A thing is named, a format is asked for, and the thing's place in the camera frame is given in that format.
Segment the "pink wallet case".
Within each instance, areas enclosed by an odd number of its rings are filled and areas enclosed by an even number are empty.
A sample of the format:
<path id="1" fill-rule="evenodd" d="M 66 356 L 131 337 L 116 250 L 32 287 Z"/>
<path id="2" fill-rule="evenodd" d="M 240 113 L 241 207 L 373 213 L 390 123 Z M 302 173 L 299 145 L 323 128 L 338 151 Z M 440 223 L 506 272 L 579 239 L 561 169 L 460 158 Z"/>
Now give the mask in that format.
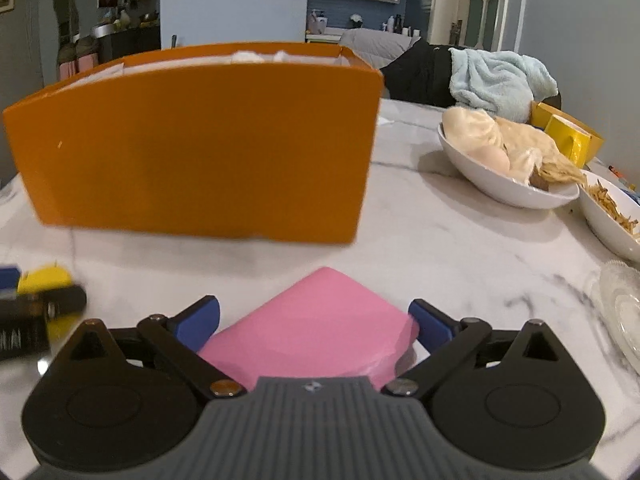
<path id="1" fill-rule="evenodd" d="M 396 377 L 416 321 L 370 289 L 321 268 L 225 330 L 198 355 L 253 390 L 260 378 Z"/>

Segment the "yellow tape measure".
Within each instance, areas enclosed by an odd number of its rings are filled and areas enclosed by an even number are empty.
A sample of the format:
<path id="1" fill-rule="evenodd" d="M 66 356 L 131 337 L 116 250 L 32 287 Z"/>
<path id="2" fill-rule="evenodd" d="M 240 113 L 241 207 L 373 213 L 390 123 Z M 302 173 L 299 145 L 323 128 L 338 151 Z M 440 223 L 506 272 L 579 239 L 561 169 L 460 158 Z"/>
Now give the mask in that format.
<path id="1" fill-rule="evenodd" d="M 21 274 L 16 291 L 19 294 L 39 294 L 46 290 L 70 286 L 73 284 L 72 276 L 62 266 L 51 264 L 39 269 L 25 271 Z M 64 316 L 50 321 L 47 325 L 48 336 L 51 342 L 63 339 L 75 326 L 77 316 Z"/>

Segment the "white panda plush toy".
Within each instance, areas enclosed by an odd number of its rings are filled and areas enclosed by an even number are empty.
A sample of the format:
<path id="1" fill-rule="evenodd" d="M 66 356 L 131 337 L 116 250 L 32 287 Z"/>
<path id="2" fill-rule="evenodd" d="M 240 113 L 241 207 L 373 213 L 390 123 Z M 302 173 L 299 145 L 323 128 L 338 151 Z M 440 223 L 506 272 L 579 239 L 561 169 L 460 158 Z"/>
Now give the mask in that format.
<path id="1" fill-rule="evenodd" d="M 302 60 L 297 55 L 292 55 L 285 50 L 273 54 L 258 53 L 255 51 L 236 51 L 230 56 L 231 64 L 262 64 L 262 63 L 298 63 Z"/>

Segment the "clear glass plate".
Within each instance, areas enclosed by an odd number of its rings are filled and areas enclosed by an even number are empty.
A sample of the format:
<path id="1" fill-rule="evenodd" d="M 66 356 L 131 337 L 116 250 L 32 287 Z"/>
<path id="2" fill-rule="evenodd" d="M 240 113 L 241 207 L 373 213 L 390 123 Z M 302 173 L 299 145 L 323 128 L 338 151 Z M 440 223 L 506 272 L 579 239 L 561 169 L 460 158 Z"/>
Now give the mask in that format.
<path id="1" fill-rule="evenodd" d="M 639 378 L 639 271 L 610 260 L 589 274 L 584 293 L 593 335 L 605 359 Z"/>

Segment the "white bowl with buns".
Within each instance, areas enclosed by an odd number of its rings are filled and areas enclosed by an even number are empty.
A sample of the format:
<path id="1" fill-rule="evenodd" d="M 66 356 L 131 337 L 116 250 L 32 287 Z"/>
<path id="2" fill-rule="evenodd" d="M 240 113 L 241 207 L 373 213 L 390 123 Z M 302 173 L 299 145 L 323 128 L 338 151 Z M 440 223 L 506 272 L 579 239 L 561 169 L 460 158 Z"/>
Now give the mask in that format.
<path id="1" fill-rule="evenodd" d="M 576 200 L 586 185 L 550 136 L 530 125 L 454 106 L 442 113 L 438 135 L 454 168 L 499 203 L 555 209 Z"/>

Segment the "orange storage box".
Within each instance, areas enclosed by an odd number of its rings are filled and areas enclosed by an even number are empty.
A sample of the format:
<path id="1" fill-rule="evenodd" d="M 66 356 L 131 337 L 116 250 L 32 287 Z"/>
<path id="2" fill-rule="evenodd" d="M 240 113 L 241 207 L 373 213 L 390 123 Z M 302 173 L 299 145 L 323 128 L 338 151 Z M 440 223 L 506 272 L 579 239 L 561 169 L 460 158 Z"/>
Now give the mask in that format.
<path id="1" fill-rule="evenodd" d="M 302 60 L 231 64 L 241 50 Z M 337 44 L 201 44 L 50 84 L 2 119 L 49 226 L 348 244 L 382 90 Z"/>

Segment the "white bowl with fries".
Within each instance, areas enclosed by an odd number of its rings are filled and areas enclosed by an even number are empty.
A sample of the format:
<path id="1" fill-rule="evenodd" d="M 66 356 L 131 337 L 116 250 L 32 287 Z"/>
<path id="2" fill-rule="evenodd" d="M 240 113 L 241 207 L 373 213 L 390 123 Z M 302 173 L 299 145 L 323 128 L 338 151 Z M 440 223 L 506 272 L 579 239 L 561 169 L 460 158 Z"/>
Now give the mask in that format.
<path id="1" fill-rule="evenodd" d="M 579 203 L 588 226 L 617 257 L 639 263 L 639 204 L 614 183 L 584 170 Z"/>

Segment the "yellow mug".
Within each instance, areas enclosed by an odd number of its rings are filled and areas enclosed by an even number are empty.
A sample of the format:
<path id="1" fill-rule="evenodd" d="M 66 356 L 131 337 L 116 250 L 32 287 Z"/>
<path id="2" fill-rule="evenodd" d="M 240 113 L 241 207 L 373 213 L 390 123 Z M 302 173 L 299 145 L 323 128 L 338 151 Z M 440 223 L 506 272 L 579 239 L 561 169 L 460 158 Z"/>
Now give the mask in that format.
<path id="1" fill-rule="evenodd" d="M 554 141 L 559 152 L 578 168 L 585 166 L 592 136 L 582 127 L 559 115 L 552 115 L 544 132 Z"/>

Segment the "yellow bowl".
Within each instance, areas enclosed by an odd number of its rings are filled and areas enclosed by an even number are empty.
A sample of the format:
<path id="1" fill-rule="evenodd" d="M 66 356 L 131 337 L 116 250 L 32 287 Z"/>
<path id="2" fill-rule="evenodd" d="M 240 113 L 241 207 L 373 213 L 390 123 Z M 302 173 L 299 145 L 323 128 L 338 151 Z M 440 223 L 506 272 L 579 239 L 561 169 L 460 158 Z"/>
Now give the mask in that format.
<path id="1" fill-rule="evenodd" d="M 604 144 L 596 130 L 544 102 L 533 102 L 529 123 L 547 133 L 558 150 L 578 168 L 590 162 Z"/>

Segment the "light blue fleece blanket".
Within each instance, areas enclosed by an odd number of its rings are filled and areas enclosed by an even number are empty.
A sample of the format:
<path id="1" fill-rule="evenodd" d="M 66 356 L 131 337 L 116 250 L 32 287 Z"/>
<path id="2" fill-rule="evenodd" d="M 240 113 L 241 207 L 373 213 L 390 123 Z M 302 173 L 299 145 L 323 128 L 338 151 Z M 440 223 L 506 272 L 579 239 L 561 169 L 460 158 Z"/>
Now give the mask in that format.
<path id="1" fill-rule="evenodd" d="M 533 102 L 559 94 L 558 83 L 538 58 L 513 51 L 450 48 L 449 53 L 449 91 L 462 106 L 528 122 Z"/>

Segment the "black jacket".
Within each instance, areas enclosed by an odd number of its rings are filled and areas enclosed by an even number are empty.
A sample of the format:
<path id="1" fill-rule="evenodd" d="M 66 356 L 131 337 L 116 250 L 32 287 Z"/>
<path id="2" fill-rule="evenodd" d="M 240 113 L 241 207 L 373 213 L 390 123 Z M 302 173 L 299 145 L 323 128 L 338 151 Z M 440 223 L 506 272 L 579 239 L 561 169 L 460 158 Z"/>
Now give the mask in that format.
<path id="1" fill-rule="evenodd" d="M 456 104 L 449 89 L 452 75 L 449 46 L 419 39 L 381 72 L 393 100 L 442 108 Z"/>

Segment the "dark hallway cabinet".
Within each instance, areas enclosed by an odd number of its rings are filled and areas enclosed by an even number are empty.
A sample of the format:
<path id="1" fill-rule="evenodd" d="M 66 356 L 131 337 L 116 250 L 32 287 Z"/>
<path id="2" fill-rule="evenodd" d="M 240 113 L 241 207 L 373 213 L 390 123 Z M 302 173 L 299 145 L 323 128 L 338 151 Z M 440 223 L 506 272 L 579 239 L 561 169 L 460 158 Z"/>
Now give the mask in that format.
<path id="1" fill-rule="evenodd" d="M 116 30 L 113 24 L 105 24 L 94 26 L 91 33 L 98 42 L 100 64 L 162 47 L 158 25 Z"/>

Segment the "grey puffer jacket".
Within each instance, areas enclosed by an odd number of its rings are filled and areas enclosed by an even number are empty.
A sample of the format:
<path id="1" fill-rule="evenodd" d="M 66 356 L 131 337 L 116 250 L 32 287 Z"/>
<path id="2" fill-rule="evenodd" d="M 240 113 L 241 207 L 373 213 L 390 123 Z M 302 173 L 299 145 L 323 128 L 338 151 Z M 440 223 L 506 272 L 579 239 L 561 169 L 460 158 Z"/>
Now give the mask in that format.
<path id="1" fill-rule="evenodd" d="M 345 30 L 338 44 L 349 48 L 373 68 L 383 68 L 409 50 L 420 37 L 366 28 Z"/>

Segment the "glass panel door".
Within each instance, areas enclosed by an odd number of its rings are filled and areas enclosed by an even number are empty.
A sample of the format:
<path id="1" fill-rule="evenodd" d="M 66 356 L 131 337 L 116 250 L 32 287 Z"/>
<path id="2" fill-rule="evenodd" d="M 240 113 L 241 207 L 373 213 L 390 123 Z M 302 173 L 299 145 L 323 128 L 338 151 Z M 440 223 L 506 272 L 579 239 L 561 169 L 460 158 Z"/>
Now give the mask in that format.
<path id="1" fill-rule="evenodd" d="M 508 0 L 457 0 L 450 44 L 476 50 L 500 50 L 507 6 Z"/>

